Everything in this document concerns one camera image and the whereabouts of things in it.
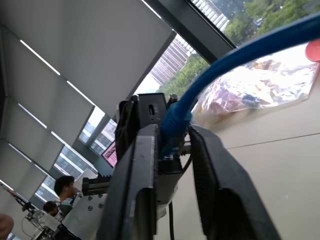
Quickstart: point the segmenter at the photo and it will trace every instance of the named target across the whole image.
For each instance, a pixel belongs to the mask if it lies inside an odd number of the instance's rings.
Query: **tree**
[[[198,53],[192,54],[187,59],[184,67],[176,72],[157,92],[164,93],[167,97],[170,94],[176,94],[178,98],[181,98],[190,84],[208,67],[209,64]]]
[[[320,10],[319,0],[256,0],[230,20],[224,34],[236,45]]]

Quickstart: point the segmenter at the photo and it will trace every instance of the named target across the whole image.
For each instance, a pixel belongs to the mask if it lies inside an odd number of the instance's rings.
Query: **hand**
[[[0,240],[6,240],[13,228],[14,220],[8,215],[0,214]]]

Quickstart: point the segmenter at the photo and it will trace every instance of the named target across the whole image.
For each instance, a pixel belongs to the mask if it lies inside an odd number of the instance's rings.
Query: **pink screen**
[[[111,145],[105,150],[105,152],[102,154],[102,157],[104,160],[107,161],[107,163],[114,167],[117,163],[117,153],[116,153],[116,142],[113,141]]]

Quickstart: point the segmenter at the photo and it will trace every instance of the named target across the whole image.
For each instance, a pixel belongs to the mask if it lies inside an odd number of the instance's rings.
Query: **black hair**
[[[54,201],[47,201],[43,205],[43,211],[45,211],[47,214],[55,210],[57,207],[56,203]]]
[[[73,176],[62,176],[59,177],[54,184],[55,193],[60,196],[64,187],[69,186],[75,182],[75,178]]]

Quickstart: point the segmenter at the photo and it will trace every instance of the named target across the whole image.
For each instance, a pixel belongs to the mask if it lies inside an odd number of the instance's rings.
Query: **plastic bag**
[[[192,110],[193,123],[214,124],[227,113],[306,100],[318,63],[306,58],[305,49],[306,44],[288,48],[220,76],[199,96]]]

